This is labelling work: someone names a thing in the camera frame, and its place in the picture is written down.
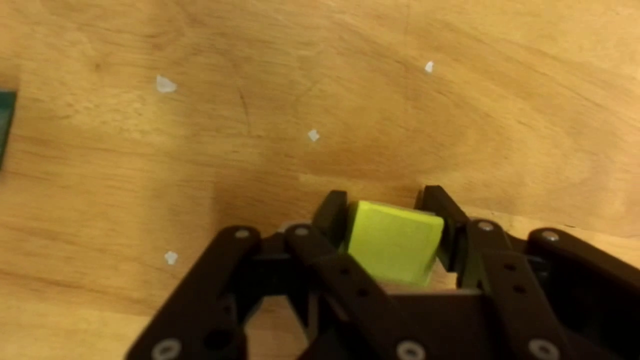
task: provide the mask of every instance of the wood grain surface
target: wood grain surface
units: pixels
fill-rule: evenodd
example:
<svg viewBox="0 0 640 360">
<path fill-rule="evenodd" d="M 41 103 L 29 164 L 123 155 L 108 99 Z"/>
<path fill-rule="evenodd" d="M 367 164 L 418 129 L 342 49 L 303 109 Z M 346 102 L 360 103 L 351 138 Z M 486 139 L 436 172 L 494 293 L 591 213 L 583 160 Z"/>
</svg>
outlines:
<svg viewBox="0 0 640 360">
<path fill-rule="evenodd" d="M 1 0 L 0 357 L 122 357 L 219 226 L 331 187 L 442 183 L 640 266 L 637 24 L 633 0 Z M 254 357 L 303 345 L 282 301 L 250 327 Z"/>
</svg>

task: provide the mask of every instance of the yellow-green cube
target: yellow-green cube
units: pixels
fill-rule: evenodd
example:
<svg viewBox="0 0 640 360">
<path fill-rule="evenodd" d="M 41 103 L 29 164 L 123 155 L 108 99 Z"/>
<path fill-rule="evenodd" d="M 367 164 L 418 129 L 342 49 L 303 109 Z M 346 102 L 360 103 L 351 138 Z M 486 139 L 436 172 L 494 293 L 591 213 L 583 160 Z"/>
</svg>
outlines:
<svg viewBox="0 0 640 360">
<path fill-rule="evenodd" d="M 427 212 L 375 202 L 351 205 L 348 254 L 378 279 L 427 283 L 443 219 Z"/>
</svg>

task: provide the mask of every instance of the bolt hole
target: bolt hole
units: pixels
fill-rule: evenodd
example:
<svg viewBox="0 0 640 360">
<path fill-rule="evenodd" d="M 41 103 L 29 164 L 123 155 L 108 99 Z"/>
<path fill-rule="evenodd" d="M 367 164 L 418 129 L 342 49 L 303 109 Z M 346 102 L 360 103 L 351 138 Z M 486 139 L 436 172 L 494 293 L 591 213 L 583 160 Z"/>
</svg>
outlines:
<svg viewBox="0 0 640 360">
<path fill-rule="evenodd" d="M 518 291 L 518 293 L 523 293 L 523 291 L 526 291 L 526 287 L 520 286 L 520 283 L 513 283 L 511 290 Z"/>
<path fill-rule="evenodd" d="M 223 330 L 223 327 L 215 327 L 215 330 L 210 330 L 206 335 L 203 335 L 203 345 L 207 350 L 221 350 L 226 345 L 229 345 L 234 339 L 231 332 L 229 330 Z"/>
</svg>

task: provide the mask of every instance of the screw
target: screw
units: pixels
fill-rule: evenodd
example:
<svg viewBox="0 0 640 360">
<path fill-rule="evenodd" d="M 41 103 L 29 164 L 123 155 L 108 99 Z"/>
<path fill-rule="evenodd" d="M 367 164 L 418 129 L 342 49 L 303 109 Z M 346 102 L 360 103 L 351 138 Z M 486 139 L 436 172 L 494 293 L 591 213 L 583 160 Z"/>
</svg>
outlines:
<svg viewBox="0 0 640 360">
<path fill-rule="evenodd" d="M 553 342 L 543 337 L 532 337 L 527 342 L 527 352 L 538 360 L 559 360 L 559 350 Z"/>
<path fill-rule="evenodd" d="M 424 347 L 413 339 L 404 339 L 395 345 L 400 360 L 426 360 Z"/>
<path fill-rule="evenodd" d="M 550 241 L 558 241 L 559 239 L 559 234 L 553 231 L 553 230 L 543 230 L 542 231 L 542 238 L 550 239 Z"/>
<path fill-rule="evenodd" d="M 181 344 L 177 337 L 164 337 L 153 345 L 151 357 L 153 360 L 175 360 L 181 352 Z"/>
<path fill-rule="evenodd" d="M 235 235 L 235 238 L 248 238 L 250 231 L 248 231 L 245 227 L 237 227 L 237 230 L 234 231 L 234 235 Z"/>
<path fill-rule="evenodd" d="M 296 235 L 308 235 L 308 227 L 306 226 L 297 226 L 294 234 Z"/>
<path fill-rule="evenodd" d="M 478 222 L 478 227 L 484 230 L 484 231 L 491 231 L 495 226 L 491 222 L 484 222 L 481 219 L 481 222 Z"/>
</svg>

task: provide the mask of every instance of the green object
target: green object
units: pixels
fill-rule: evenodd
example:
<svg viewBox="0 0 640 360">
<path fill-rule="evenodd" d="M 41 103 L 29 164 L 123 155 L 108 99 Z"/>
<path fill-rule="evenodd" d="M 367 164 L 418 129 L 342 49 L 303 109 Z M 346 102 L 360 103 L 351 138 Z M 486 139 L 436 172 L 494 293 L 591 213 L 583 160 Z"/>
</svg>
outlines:
<svg viewBox="0 0 640 360">
<path fill-rule="evenodd" d="M 0 167 L 4 161 L 7 132 L 12 127 L 14 108 L 16 108 L 16 91 L 0 91 Z"/>
<path fill-rule="evenodd" d="M 348 254 L 378 279 L 427 283 L 443 227 L 442 218 L 373 202 L 355 202 L 351 209 Z"/>
</svg>

